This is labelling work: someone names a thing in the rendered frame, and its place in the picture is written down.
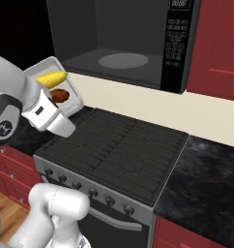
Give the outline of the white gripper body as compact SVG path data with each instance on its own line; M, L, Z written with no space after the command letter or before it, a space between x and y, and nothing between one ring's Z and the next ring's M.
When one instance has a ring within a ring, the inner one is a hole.
M57 136L68 138L75 131L75 125L69 118L59 113L47 126L47 130Z

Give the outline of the brown chicken drumstick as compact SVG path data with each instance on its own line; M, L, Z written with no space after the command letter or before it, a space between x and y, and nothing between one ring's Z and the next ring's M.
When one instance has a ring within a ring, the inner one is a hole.
M65 89L54 89L50 91L50 96L54 103L64 103L69 100L70 93Z

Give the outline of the white tupperware container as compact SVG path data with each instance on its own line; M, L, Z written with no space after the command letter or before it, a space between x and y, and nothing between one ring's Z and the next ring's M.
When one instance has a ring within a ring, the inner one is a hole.
M64 68L56 57L51 56L26 69L24 71L24 74L31 78L37 78L41 75L57 71L64 71ZM59 109L67 117L80 111L83 108L84 103L82 97L78 89L72 83L70 77L67 77L62 83L58 84L57 86L50 88L49 92L54 89L65 89L70 93L70 98L68 101L64 103L58 103Z

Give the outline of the yellow corn cob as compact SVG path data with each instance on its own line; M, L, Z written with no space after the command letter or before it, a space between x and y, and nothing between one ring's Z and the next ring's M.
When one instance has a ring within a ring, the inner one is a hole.
M36 78L36 81L44 87L50 89L62 83L67 78L64 71L51 72Z

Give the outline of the grey microwave turntable plate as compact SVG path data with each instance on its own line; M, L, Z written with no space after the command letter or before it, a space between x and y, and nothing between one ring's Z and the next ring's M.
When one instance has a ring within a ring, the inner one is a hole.
M137 53L114 53L102 57L99 64L108 69L126 70L142 67L149 62L149 58Z

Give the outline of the black microwave door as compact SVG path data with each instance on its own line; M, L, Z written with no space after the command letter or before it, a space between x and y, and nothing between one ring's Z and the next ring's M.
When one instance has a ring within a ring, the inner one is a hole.
M0 56L25 70L53 54L45 0L0 0Z

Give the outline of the black microwave oven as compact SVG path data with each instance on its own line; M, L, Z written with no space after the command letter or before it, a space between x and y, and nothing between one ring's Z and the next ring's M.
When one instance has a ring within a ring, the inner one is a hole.
M46 0L55 56L70 72L181 94L201 2ZM114 53L142 54L149 62L126 70L99 64Z

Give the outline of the black oven door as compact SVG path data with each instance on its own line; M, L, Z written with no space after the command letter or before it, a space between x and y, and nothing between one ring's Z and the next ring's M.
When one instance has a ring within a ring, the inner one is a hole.
M58 175L63 173L67 180L62 183ZM120 230L88 214L79 222L80 230L89 239L93 248L147 248L151 224L151 204L147 191L141 186L126 182L124 179L101 172L99 176L82 176L76 173L55 172L51 176L41 174L43 182L57 184L73 189L73 182L81 183L80 191L88 196L88 190L94 188L98 195L90 198L91 207L114 219L140 224L141 232ZM105 202L107 196L115 200L113 206ZM124 206L129 204L134 208L134 214L128 216Z

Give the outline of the red base cupboard door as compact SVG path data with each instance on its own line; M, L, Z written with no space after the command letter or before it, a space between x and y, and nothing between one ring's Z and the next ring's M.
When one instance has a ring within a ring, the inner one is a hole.
M153 248L225 248L161 217L157 217Z

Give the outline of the red drawer front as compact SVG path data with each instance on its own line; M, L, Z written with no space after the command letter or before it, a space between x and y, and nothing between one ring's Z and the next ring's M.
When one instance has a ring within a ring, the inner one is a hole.
M21 188L18 185L14 185L13 183L7 182L5 180L0 180L0 193L4 194L14 202L20 204L26 209L30 208L30 204L28 201L29 191Z
M15 173L15 178L10 177L12 173ZM0 178L18 185L29 192L35 184L41 182L39 174L33 168L21 163L2 159L0 159Z
M32 156L22 153L8 145L1 146L0 149L1 148L5 148L6 152L4 154L0 152L0 159L13 161L15 163L21 163L37 171L35 163L34 163L34 159Z

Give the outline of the grey stove with black hob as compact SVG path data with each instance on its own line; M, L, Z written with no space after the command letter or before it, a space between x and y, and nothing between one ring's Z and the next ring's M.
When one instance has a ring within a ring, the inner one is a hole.
M154 209L189 135L110 111L92 108L72 118L75 132L58 136L34 154L37 171L99 176L101 172L141 186L151 204L147 248L153 247Z

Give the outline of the red wall cupboard door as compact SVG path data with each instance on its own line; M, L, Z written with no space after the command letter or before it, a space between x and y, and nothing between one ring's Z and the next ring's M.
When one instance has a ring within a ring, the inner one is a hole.
M202 0L187 90L234 101L234 0Z

